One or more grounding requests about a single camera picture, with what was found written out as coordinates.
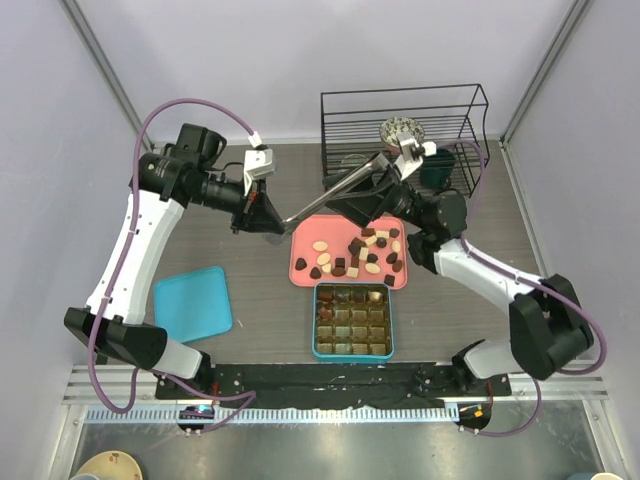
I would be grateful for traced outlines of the stainless steel tongs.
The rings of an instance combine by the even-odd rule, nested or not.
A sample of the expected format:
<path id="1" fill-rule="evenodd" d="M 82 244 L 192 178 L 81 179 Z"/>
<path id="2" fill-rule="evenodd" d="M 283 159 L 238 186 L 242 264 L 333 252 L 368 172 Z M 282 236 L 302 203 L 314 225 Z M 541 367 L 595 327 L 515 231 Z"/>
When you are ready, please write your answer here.
<path id="1" fill-rule="evenodd" d="M 325 193 L 304 207 L 297 214 L 286 219 L 283 223 L 284 232 L 281 234 L 265 233 L 263 239 L 272 245 L 279 245 L 287 237 L 291 236 L 295 229 L 307 218 L 321 210 L 326 204 L 342 195 L 352 191 L 358 184 L 371 178 L 375 173 L 383 172 L 388 166 L 389 160 L 381 153 L 372 157 L 366 163 L 352 170 L 337 181 Z"/>

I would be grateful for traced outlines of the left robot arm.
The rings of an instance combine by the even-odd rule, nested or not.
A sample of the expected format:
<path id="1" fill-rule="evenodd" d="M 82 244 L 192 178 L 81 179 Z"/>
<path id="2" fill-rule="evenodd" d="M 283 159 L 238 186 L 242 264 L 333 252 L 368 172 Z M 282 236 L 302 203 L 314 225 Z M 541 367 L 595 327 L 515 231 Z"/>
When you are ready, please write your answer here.
<path id="1" fill-rule="evenodd" d="M 65 327 L 94 353 L 178 377 L 179 388 L 193 399 L 212 389 L 210 358 L 146 324 L 147 298 L 167 241 L 191 204 L 230 214 L 233 232 L 283 232 L 266 188 L 273 153 L 258 133 L 249 141 L 240 180 L 213 171 L 226 141 L 204 127 L 185 124 L 167 154 L 142 155 L 102 278 L 85 305 L 69 308 L 64 317 Z"/>

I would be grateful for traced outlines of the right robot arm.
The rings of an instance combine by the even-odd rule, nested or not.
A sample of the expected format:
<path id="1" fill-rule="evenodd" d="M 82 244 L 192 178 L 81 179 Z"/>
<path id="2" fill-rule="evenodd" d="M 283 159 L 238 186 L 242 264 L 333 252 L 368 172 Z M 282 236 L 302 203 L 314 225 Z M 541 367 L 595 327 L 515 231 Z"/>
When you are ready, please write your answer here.
<path id="1" fill-rule="evenodd" d="M 567 364 L 593 345 L 599 356 L 582 372 L 604 362 L 602 331 L 580 306 L 572 283 L 561 275 L 521 272 L 473 247 L 464 235 L 467 203 L 457 191 L 424 196 L 385 174 L 344 188 L 327 206 L 360 227 L 384 214 L 414 225 L 418 230 L 407 244 L 415 264 L 464 285 L 507 315 L 508 339 L 479 340 L 453 357 L 451 380 L 460 393 L 475 394 L 502 374 L 524 372 L 535 380 L 568 374 Z"/>

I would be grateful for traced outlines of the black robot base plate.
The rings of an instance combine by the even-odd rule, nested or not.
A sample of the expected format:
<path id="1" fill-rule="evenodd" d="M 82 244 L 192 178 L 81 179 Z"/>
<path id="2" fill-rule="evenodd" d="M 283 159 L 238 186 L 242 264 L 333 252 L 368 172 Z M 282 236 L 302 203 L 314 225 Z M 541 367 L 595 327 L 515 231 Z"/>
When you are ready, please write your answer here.
<path id="1" fill-rule="evenodd" d="M 440 407 L 446 398 L 508 397 L 504 374 L 464 386 L 448 364 L 218 364 L 205 391 L 223 397 L 254 391 L 258 409 L 342 410 Z"/>

